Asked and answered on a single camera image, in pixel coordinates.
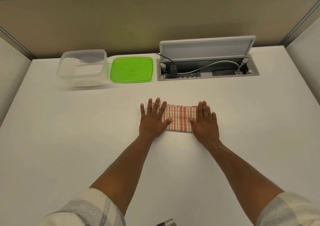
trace person's right arm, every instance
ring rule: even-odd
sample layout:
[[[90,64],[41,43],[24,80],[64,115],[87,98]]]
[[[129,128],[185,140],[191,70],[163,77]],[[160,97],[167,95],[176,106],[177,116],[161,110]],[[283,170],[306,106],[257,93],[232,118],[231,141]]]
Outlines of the person's right arm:
[[[205,101],[198,104],[197,120],[189,120],[195,137],[216,160],[242,209],[256,225],[261,211],[283,190],[222,144],[217,116]]]

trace rolled-up sleeve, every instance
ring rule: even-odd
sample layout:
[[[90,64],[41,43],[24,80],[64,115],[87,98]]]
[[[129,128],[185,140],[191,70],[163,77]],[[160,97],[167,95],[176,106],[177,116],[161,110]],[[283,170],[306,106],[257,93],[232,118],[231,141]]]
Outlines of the rolled-up sleeve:
[[[276,196],[261,212],[257,226],[319,226],[320,210],[293,192]]]
[[[61,210],[42,219],[38,226],[126,226],[114,203],[101,191],[89,188]]]

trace person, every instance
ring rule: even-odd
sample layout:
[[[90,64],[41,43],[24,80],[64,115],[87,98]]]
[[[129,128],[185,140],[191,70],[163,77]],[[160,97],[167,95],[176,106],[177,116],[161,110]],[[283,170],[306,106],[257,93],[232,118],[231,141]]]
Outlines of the person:
[[[141,104],[139,136],[106,171],[60,211],[46,216],[38,225],[98,226],[125,225],[124,215],[136,190],[143,164],[153,141],[172,122],[161,121],[166,108],[159,108],[157,98],[152,108],[149,99],[145,109]],[[206,101],[199,102],[196,120],[189,118],[196,139],[208,150],[225,174],[243,211],[252,224],[259,226],[316,226],[320,211],[306,198],[284,192],[250,164],[230,151],[219,138],[217,116]],[[171,219],[159,225],[176,225]]]

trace gray flip-up lid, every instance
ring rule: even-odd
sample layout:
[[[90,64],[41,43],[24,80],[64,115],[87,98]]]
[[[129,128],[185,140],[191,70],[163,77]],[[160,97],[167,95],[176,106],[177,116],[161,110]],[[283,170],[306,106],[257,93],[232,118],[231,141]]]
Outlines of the gray flip-up lid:
[[[176,62],[245,58],[255,39],[255,36],[239,36],[161,41],[160,54]],[[160,60],[169,62],[162,56]]]

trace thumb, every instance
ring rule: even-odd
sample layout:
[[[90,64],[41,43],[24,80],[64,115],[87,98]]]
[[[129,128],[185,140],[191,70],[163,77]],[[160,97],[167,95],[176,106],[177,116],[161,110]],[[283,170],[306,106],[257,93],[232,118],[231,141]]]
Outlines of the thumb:
[[[189,121],[190,121],[192,127],[193,127],[193,126],[195,125],[195,123],[196,123],[196,120],[195,120],[194,118],[192,118],[192,117],[189,117]]]
[[[166,119],[166,120],[163,122],[163,125],[164,125],[165,127],[167,127],[167,125],[169,125],[172,121],[173,121],[173,119],[170,117],[170,118]]]

